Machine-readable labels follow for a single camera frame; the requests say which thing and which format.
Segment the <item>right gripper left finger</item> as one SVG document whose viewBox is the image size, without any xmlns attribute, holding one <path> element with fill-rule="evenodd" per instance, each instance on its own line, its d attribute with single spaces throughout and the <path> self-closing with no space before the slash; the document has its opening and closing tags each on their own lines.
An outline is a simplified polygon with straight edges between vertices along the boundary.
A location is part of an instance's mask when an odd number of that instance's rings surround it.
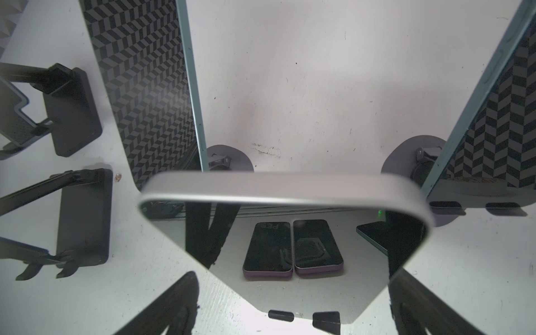
<svg viewBox="0 0 536 335">
<path fill-rule="evenodd" d="M 198 314 L 199 283 L 187 272 L 118 334 L 191 334 Z"/>
</svg>

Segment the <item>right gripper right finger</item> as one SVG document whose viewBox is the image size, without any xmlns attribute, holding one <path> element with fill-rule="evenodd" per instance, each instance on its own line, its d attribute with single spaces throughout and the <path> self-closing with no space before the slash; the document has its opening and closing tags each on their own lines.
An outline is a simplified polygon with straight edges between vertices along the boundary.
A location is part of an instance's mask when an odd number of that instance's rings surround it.
<svg viewBox="0 0 536 335">
<path fill-rule="evenodd" d="M 389 281 L 391 312 L 399 334 L 481 334 L 404 269 Z"/>
</svg>

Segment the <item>black stand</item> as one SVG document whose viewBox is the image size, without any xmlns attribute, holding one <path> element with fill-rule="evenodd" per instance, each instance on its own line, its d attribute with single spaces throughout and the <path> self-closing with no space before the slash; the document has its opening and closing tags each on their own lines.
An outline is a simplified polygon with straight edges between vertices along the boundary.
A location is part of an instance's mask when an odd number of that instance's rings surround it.
<svg viewBox="0 0 536 335">
<path fill-rule="evenodd" d="M 1 238 L 1 258 L 18 260 L 27 267 L 17 281 L 33 279 L 44 266 L 61 269 L 56 276 L 72 276 L 81 267 L 107 262 L 114 175 L 112 170 L 69 170 L 1 198 L 1 215 L 61 192 L 56 254 L 20 241 Z"/>
<path fill-rule="evenodd" d="M 35 122 L 23 112 L 29 99 L 13 85 L 15 82 L 27 83 L 43 94 L 47 114 L 43 121 Z M 56 155 L 69 157 L 102 132 L 83 70 L 58 63 L 49 68 L 1 64 L 1 135 L 8 140 L 1 148 L 1 160 L 19 154 L 49 134 Z"/>
</svg>

